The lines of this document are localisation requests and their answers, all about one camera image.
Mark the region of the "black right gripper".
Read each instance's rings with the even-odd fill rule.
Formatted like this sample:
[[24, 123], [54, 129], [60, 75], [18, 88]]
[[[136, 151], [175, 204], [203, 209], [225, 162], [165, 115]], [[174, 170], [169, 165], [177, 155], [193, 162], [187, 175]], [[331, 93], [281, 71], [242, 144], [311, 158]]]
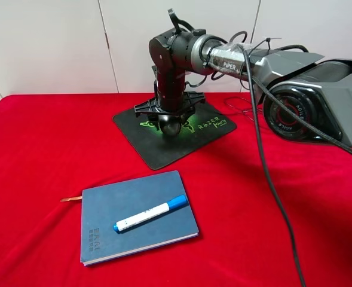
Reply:
[[204, 93], [185, 90], [186, 70], [176, 68], [164, 72], [155, 65], [152, 70], [155, 75], [154, 97], [134, 106], [135, 116], [186, 116], [195, 112], [196, 104], [206, 101]]

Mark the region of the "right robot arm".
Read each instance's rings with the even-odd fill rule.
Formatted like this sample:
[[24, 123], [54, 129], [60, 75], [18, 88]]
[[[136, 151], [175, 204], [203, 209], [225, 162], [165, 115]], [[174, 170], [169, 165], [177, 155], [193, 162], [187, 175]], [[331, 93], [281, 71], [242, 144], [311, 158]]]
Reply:
[[183, 124], [203, 96], [185, 91], [185, 74], [217, 73], [247, 81], [268, 127], [290, 141], [322, 141], [352, 147], [352, 59], [326, 60], [299, 45], [261, 49], [225, 41], [203, 29], [175, 27], [149, 42], [155, 96], [136, 105], [158, 128], [172, 119]]

